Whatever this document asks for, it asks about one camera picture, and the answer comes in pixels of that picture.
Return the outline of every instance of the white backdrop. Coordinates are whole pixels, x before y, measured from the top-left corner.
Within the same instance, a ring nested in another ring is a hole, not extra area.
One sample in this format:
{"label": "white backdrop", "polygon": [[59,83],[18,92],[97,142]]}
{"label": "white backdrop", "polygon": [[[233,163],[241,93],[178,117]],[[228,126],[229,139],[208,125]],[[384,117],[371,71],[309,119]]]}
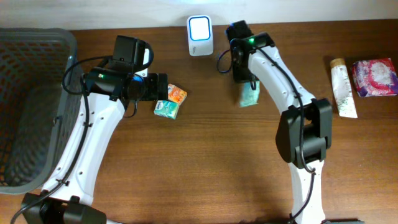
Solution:
{"label": "white backdrop", "polygon": [[104,29],[398,18],[398,0],[0,0],[1,27]]}

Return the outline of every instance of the white box with blue rim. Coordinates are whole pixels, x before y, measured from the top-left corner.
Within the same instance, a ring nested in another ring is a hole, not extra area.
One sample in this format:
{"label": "white box with blue rim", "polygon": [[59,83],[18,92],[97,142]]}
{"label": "white box with blue rim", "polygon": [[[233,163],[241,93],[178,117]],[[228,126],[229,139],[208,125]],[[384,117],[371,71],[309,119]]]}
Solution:
{"label": "white box with blue rim", "polygon": [[188,45],[191,56],[213,53],[213,29],[208,16],[190,16],[187,19]]}

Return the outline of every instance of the plastic bin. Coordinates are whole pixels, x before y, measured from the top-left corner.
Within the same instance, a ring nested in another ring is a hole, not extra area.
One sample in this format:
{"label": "plastic bin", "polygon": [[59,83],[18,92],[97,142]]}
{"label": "plastic bin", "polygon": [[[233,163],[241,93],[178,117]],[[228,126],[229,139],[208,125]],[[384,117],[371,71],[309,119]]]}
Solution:
{"label": "plastic bin", "polygon": [[[80,107],[61,86],[76,51],[66,30],[0,29],[0,194],[40,187],[57,165]],[[80,91],[82,73],[69,89]]]}

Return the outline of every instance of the wooden tabletop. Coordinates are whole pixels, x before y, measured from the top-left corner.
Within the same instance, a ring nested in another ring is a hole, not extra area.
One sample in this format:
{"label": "wooden tabletop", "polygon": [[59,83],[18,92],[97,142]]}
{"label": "wooden tabletop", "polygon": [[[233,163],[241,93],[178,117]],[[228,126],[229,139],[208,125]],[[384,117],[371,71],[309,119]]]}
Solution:
{"label": "wooden tabletop", "polygon": [[[287,218],[292,184],[275,146],[279,113],[261,87],[259,104],[236,106],[236,84],[216,69],[228,48],[227,26],[213,28],[207,57],[188,53],[186,27],[73,31],[78,58],[113,52],[117,35],[151,44],[150,72],[188,91],[176,120],[140,102],[137,115],[116,128],[98,173],[93,207],[126,223],[237,223]],[[268,32],[297,80],[317,98],[333,101],[330,60],[392,59],[398,68],[398,20],[258,24]],[[88,71],[97,62],[87,63]],[[327,219],[366,223],[398,220],[398,97],[359,98],[358,119],[333,118],[332,147],[322,174]],[[0,195],[0,223],[22,195]]]}

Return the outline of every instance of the teal packet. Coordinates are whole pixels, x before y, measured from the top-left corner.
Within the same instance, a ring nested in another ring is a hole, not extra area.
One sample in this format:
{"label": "teal packet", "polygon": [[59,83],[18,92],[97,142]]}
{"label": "teal packet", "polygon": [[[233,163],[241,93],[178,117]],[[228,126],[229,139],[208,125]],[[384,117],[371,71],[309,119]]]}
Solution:
{"label": "teal packet", "polygon": [[242,84],[241,97],[239,99],[239,106],[252,106],[256,105],[260,95],[260,81],[256,81],[256,89],[252,90],[250,82]]}
{"label": "teal packet", "polygon": [[158,116],[175,119],[180,106],[178,103],[169,102],[167,100],[159,100],[156,103],[154,113]]}

